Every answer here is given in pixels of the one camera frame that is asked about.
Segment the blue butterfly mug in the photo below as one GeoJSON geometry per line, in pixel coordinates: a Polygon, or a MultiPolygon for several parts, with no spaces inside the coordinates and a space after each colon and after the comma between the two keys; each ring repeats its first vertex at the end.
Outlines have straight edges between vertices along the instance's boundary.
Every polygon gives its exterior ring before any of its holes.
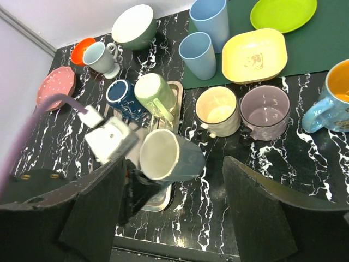
{"type": "Polygon", "coordinates": [[[302,127],[307,133],[321,128],[348,132],[348,60],[327,73],[319,101],[304,114],[302,127]]]}

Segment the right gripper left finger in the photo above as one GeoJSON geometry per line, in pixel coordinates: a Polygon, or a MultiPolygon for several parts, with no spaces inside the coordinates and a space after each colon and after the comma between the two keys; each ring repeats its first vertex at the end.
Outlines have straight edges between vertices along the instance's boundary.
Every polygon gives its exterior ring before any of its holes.
{"type": "Polygon", "coordinates": [[[58,189],[1,204],[1,261],[109,261],[126,171],[120,158],[58,189]]]}

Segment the lilac purple mug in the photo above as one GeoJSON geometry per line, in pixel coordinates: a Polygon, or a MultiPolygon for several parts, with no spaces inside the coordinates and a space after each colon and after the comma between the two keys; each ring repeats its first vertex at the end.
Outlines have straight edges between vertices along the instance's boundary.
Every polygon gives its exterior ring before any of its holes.
{"type": "Polygon", "coordinates": [[[239,142],[244,146],[254,141],[271,141],[286,130],[291,102],[288,94],[279,87],[262,85],[249,90],[239,102],[244,124],[239,142]]]}

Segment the grey blue mug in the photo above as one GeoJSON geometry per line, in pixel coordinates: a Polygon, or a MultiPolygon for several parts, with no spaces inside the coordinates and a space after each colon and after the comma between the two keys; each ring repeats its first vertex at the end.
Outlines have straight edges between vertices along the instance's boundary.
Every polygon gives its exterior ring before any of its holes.
{"type": "Polygon", "coordinates": [[[144,175],[156,181],[189,181],[201,173],[205,158],[200,147],[168,129],[150,132],[140,149],[144,175]]]}

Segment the cream white mug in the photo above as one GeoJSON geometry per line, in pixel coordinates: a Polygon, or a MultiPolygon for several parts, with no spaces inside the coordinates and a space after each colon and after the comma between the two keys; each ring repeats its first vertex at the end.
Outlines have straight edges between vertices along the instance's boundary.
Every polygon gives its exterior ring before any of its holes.
{"type": "Polygon", "coordinates": [[[200,139],[228,137],[240,127],[238,98],[227,87],[216,86],[204,91],[196,101],[195,111],[201,122],[200,139]]]}

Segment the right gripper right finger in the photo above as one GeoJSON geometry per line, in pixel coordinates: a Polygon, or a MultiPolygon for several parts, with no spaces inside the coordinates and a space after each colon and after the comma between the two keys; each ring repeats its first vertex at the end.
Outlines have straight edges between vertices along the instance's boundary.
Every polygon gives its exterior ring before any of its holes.
{"type": "Polygon", "coordinates": [[[241,261],[348,261],[348,205],[308,196],[231,156],[222,173],[241,261]]]}

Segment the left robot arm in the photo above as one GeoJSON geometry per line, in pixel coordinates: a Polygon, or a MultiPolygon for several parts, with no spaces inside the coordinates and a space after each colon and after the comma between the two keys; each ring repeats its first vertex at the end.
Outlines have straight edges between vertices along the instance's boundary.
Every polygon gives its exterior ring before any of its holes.
{"type": "MultiPolygon", "coordinates": [[[[129,159],[117,225],[124,226],[145,206],[151,197],[164,189],[158,182],[145,177],[129,159]]],[[[71,181],[50,169],[34,169],[18,176],[12,175],[1,195],[1,204],[24,202],[37,195],[58,189],[71,181]]]]}

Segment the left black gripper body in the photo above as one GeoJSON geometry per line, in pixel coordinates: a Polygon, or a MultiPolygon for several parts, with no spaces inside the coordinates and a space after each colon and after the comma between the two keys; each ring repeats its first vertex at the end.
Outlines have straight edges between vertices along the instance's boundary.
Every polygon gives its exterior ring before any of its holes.
{"type": "Polygon", "coordinates": [[[142,171],[136,169],[132,161],[127,160],[126,165],[128,183],[124,185],[119,209],[120,224],[127,224],[151,197],[165,189],[165,184],[160,184],[147,178],[142,171]]]}

